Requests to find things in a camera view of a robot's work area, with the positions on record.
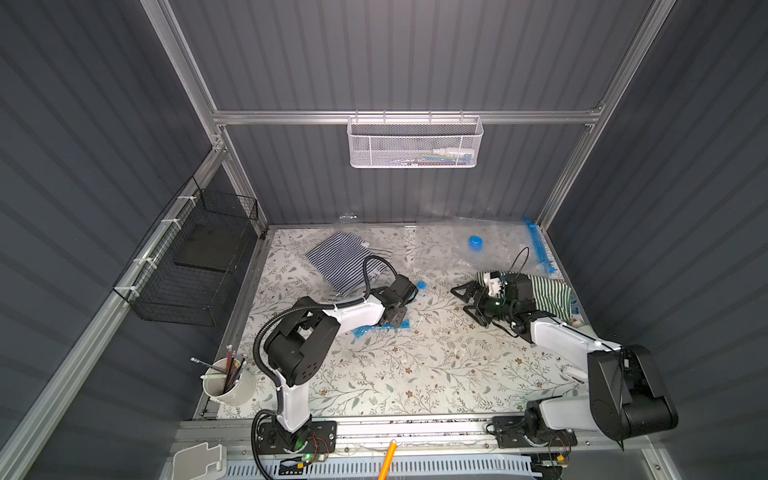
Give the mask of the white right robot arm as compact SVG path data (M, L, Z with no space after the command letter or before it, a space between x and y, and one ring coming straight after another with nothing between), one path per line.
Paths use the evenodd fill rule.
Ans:
M533 446L570 447L576 432L592 431L621 444L678 426L679 414L651 352L573 326L572 289L564 281L486 271L450 292L479 325L495 326L565 361L564 377L586 389L583 395L532 400L517 423L495 418L497 437L516 429Z

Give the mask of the clear vacuum bag blue zipper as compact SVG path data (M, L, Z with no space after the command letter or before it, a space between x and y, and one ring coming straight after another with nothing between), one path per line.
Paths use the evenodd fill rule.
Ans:
M409 306L416 300L419 289L415 299L407 305L407 314L400 327L377 326L384 312L384 307L374 297L374 289L389 286L398 274L404 274L394 266L389 250L377 248L370 238L350 229L337 229L330 236L337 231L349 232L363 239L372 255L366 257L363 262L364 283L345 297L332 295L329 300L323 301L321 303L323 312L338 322L340 334L352 333L356 337L361 337L363 334L375 330L408 329L410 327Z

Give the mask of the aluminium corner frame post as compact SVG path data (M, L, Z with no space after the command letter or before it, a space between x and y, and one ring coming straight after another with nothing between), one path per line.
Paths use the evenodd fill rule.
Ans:
M561 209L587 159L614 116L643 60L676 4L675 0L652 1L619 63L605 94L596 107L596 119L587 123L558 177L536 223L546 232Z

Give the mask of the green white striped garment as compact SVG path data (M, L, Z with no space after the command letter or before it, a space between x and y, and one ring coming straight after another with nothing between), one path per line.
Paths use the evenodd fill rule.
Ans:
M504 271L482 271L476 274L476 280L481 286L490 280L502 279L508 283L515 281L520 286L522 297L532 298L538 310L549 312L561 320L571 318L573 289L564 280Z

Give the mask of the blue white striped garment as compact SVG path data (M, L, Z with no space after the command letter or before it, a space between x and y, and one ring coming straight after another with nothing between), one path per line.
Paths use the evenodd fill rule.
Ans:
M372 252L363 239L337 231L305 257L331 286L332 295L345 297L364 283L363 262L370 255Z

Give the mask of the blue round valve cap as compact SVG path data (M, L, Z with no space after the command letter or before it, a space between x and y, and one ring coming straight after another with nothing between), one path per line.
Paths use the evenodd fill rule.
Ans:
M480 252L484 247L484 240L476 235L472 235L468 239L468 247L471 251Z

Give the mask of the orange pencil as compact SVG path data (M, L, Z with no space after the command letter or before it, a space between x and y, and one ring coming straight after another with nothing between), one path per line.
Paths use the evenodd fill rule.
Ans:
M378 474L378 477L377 477L377 480L386 480L388 478L388 475L389 475L389 472L390 472L390 469L391 469L391 466L392 466L392 463L393 463L393 460L394 460L394 455L396 453L397 447L398 447L398 445L397 445L396 441L392 440L389 443L388 449L387 449L387 451L385 453L385 457L384 457L384 460L382 462L382 465L381 465L381 468L380 468L380 471L379 471L379 474Z

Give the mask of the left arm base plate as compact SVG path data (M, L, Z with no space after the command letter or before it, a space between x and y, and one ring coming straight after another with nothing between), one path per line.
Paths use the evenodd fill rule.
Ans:
M256 430L256 452L258 454L326 454L336 448L338 423L334 421L313 421L288 432L279 422L266 421Z

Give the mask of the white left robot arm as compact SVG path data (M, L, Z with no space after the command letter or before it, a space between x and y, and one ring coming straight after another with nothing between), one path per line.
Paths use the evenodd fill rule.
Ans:
M276 423L284 433L296 434L309 426L309 382L336 338L362 327L400 327L417 294L417 286L397 274L392 284L370 288L351 301L321 304L302 297L262 327L253 357L276 387Z

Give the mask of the white pen cup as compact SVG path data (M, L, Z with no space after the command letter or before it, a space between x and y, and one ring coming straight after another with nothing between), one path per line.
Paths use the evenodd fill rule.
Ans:
M202 376L203 392L214 402L224 406L238 407L247 403L256 390L254 374L239 361L234 371L227 374L228 360L217 360Z

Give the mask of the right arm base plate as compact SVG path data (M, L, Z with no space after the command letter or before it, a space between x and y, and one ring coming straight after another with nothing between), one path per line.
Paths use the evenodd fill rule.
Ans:
M565 447L578 444L572 430L553 430L535 415L494 416L485 426L485 432L493 436L500 448Z

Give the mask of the white plastic bracket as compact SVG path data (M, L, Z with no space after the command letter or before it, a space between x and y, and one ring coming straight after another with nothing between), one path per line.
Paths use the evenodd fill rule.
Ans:
M173 480L216 480L227 475L228 452L222 444L200 443L173 456Z

